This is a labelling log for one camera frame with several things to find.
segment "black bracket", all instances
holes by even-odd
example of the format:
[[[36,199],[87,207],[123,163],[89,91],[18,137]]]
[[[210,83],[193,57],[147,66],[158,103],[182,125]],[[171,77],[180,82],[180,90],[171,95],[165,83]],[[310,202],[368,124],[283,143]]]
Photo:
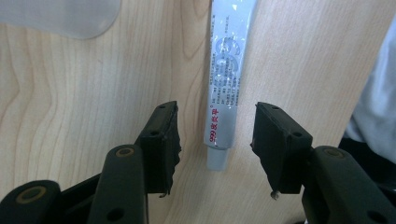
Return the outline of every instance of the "black bracket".
[[[157,106],[134,145],[111,149],[101,174],[63,192],[33,181],[0,203],[1,223],[148,223],[148,193],[169,194],[181,150],[177,102]]]
[[[274,192],[299,193],[304,185],[309,224],[396,223],[396,208],[349,153],[313,149],[311,143],[312,136],[285,111],[257,104],[253,152]]]

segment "white tube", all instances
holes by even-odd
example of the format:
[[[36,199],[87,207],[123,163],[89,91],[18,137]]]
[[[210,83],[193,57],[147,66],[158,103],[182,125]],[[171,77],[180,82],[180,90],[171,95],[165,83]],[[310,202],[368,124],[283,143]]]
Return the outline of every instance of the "white tube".
[[[204,142],[207,168],[224,170],[233,146],[248,30],[257,0],[213,0]]]

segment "screw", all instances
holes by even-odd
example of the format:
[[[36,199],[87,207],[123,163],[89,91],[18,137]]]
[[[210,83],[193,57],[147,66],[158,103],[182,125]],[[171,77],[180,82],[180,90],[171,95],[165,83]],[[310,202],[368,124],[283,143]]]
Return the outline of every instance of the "screw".
[[[279,198],[279,191],[277,191],[277,190],[272,191],[271,198],[273,198],[276,201]]]

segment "screw hole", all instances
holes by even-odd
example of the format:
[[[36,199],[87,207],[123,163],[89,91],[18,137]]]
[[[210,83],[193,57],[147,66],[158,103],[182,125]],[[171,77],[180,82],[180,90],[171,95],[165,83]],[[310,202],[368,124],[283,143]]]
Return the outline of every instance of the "screw hole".
[[[341,151],[339,151],[335,148],[326,148],[326,149],[324,149],[324,152],[326,152],[327,155],[338,158],[338,159],[343,159],[345,157]]]
[[[118,221],[123,218],[124,211],[122,208],[115,208],[107,213],[107,220],[109,221]]]
[[[125,147],[117,150],[116,156],[117,157],[129,157],[134,154],[134,149],[131,147]]]
[[[293,133],[293,135],[296,136],[296,137],[301,137],[301,136],[303,136],[302,133]]]
[[[367,216],[377,223],[388,223],[387,219],[376,211],[368,211]]]
[[[42,186],[35,186],[24,190],[16,199],[17,203],[26,204],[32,203],[46,194],[47,189]]]

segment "light wood table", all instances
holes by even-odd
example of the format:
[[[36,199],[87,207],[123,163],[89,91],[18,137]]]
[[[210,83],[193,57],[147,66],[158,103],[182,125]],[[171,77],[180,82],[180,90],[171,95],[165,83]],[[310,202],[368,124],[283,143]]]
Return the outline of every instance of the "light wood table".
[[[228,169],[205,168],[209,0],[122,1],[105,34],[76,40],[0,24],[0,197],[36,179],[62,189],[101,172],[156,105],[177,100],[181,162],[151,223],[292,223],[301,195],[270,198],[248,146],[255,104],[278,105],[337,146],[396,9],[394,0],[260,1]]]

